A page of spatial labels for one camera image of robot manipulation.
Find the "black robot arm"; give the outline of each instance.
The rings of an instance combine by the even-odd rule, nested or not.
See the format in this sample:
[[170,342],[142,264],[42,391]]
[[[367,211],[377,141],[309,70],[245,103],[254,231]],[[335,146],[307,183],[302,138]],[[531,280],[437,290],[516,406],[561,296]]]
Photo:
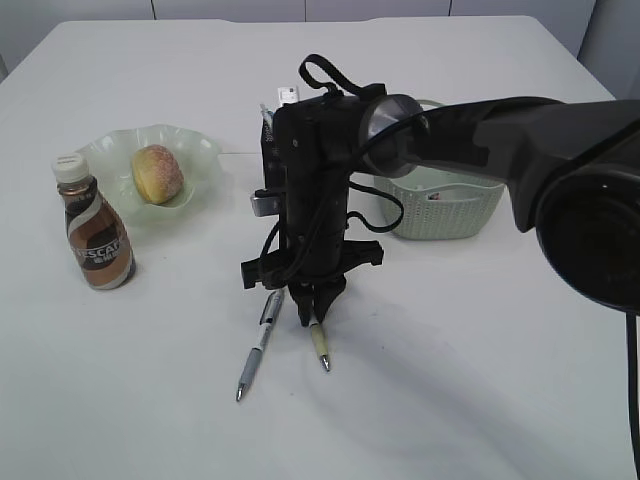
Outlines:
[[344,273],[378,265],[378,242],[344,240],[353,172],[391,178],[416,166],[498,179],[507,184],[516,226],[537,228],[551,265],[578,292],[625,312],[640,312],[640,101],[562,104],[510,98],[423,111],[381,84],[357,87],[326,59],[309,56],[331,82],[319,97],[280,108],[267,163],[281,184],[256,192],[277,197],[280,220],[269,240],[280,247],[242,265],[245,287],[289,286],[307,325],[322,321],[344,290]]

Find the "white table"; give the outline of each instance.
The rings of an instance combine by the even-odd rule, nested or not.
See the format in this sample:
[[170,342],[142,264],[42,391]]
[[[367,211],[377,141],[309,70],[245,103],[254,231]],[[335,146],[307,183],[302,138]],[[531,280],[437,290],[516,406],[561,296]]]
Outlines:
[[[476,238],[376,237],[384,265],[350,273],[327,318],[329,375],[288,300],[234,402],[266,298],[239,263],[272,223],[247,200],[257,105],[302,85],[310,52],[445,103],[611,98],[525,17],[59,26],[0,85],[0,478],[633,478],[623,319],[563,284],[506,199]],[[94,292],[49,162],[153,123],[217,139],[223,181],[162,235],[130,226],[137,276]]]

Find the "white basket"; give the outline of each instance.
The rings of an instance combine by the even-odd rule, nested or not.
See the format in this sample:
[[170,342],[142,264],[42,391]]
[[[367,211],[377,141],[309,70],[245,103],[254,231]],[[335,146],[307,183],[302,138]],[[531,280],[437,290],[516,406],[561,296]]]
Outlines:
[[[448,240],[476,235],[493,214],[504,184],[433,168],[418,167],[409,175],[390,180],[375,177],[375,186],[404,205],[404,218],[393,231],[413,240]],[[380,198],[388,223],[400,209]]]

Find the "green glass bowl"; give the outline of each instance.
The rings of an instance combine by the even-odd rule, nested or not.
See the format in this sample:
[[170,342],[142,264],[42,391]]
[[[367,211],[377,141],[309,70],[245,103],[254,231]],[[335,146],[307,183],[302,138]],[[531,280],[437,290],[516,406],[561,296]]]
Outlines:
[[[154,144],[173,153],[184,175],[180,192],[161,205],[148,203],[140,196],[131,171],[134,153]],[[179,215],[194,197],[211,187],[221,172],[220,148],[213,140],[202,133],[170,125],[115,130],[78,152],[87,159],[107,201],[130,223]]]

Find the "coffee bottle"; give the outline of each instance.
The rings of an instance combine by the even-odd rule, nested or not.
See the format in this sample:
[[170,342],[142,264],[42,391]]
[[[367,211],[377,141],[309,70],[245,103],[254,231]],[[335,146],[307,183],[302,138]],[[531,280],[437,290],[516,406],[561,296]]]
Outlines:
[[65,204],[67,239],[87,282],[98,290],[122,285],[135,273],[133,251],[86,159],[78,153],[58,157],[53,173]]

